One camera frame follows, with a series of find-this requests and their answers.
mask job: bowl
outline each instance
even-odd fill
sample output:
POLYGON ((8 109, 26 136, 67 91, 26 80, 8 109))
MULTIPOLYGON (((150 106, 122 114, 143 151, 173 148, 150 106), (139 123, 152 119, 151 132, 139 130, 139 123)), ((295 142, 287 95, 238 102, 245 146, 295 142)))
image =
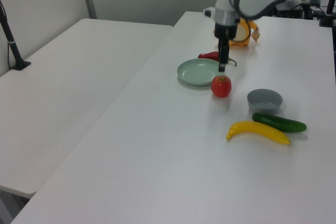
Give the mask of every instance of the bowl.
POLYGON ((270 89, 256 89, 247 95, 251 113, 277 114, 282 104, 282 96, 270 89))

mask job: green plate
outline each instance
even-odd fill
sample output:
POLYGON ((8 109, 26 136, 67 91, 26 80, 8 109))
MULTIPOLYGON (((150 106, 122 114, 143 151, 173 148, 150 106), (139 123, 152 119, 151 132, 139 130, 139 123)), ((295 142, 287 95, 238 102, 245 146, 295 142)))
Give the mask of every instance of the green plate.
POLYGON ((195 86, 210 85, 215 76, 221 76, 218 72, 218 61, 210 59, 192 59, 182 63, 177 69, 179 79, 195 86))

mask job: white table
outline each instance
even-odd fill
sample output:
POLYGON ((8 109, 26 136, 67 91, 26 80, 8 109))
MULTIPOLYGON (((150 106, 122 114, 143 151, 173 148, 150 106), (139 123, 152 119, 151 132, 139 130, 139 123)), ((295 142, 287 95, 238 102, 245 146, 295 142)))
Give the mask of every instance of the white table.
POLYGON ((214 23, 186 13, 13 224, 334 224, 336 92, 332 34, 318 22, 264 17, 257 44, 231 50, 233 90, 178 82, 185 60, 216 48, 214 23), (256 134, 246 96, 282 94, 308 130, 283 146, 256 134))
POLYGON ((83 19, 0 78, 0 189, 30 198, 172 29, 83 19))

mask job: green cucumber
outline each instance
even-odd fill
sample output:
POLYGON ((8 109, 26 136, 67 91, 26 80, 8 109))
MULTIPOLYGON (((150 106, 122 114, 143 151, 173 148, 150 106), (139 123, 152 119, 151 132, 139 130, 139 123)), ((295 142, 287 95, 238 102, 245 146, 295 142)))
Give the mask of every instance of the green cucumber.
POLYGON ((255 122, 266 124, 282 132, 302 132, 307 129, 304 123, 281 118, 276 115, 254 113, 252 119, 255 122))

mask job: banana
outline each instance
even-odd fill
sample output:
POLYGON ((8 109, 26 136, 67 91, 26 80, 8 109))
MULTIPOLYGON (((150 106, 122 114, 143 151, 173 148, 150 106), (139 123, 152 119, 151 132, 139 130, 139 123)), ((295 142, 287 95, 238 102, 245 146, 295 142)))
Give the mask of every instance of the banana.
POLYGON ((279 144, 290 144, 289 138, 283 134, 283 132, 271 126, 252 121, 241 121, 234 123, 227 133, 226 139, 229 141, 234 135, 243 132, 253 132, 260 134, 279 144))

